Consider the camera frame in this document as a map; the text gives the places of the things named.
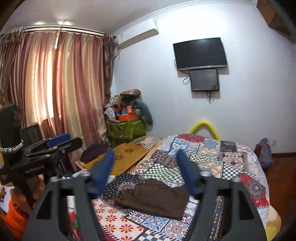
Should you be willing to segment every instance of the dark brown cloth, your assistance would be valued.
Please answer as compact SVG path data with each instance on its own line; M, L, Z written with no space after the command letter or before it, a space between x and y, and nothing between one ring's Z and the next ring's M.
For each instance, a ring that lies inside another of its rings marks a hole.
M116 205L153 216L182 219L189 194L185 186L171 188L149 178L134 189L119 192Z
M96 159L98 156L103 155L107 149L107 144L91 144L81 155L80 161L89 163Z

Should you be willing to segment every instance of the patterned bedspread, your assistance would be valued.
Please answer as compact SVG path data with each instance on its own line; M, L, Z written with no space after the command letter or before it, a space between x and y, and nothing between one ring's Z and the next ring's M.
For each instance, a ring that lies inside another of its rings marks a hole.
M163 181L171 187L183 185L176 162L176 152L179 149L183 149L187 157L201 170L210 171L214 177L240 177L252 197L263 225L266 226L269 203L266 189L258 181L259 162L254 152L249 147L234 142L181 134L167 137L149 160L138 165L131 173L119 174L105 186L102 196L93 200L98 221L108 240L178 241L185 238L198 208L198 200L193 197L189 199L182 220L155 217L115 206L115 198L120 190L134 188L147 178ZM223 197L219 196L216 199L209 240L218 237L222 211Z

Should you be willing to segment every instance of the television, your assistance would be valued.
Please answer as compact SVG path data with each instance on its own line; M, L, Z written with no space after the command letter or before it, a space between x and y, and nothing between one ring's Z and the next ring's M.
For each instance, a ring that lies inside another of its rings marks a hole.
M217 70L199 69L191 70L190 83L191 91L219 91Z
M220 38L190 40L173 47L177 70L227 67Z

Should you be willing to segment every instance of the small monitor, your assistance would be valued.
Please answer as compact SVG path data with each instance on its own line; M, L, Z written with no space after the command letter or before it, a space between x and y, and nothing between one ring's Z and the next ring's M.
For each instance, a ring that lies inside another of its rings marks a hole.
M189 74L191 91L219 91L217 70L192 70Z

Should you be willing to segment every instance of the blue pad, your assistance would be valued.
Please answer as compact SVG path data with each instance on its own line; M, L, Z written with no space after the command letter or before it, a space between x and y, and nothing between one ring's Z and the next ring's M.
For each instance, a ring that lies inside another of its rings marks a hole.
M185 181L187 191L192 196L198 196L202 193L200 184L200 169L195 162L189 161L182 149L177 151L177 164L180 168L182 177Z
M54 146L61 144L65 141L68 141L70 139L71 139L70 134L62 134L58 137L53 137L53 138L49 139L48 142L46 142L46 146L47 147L54 147Z
M99 196L103 193L108 176L112 170L114 160L115 152L113 149L108 148L103 159L95 162L92 166L90 170L93 175L93 185L90 189L92 194Z

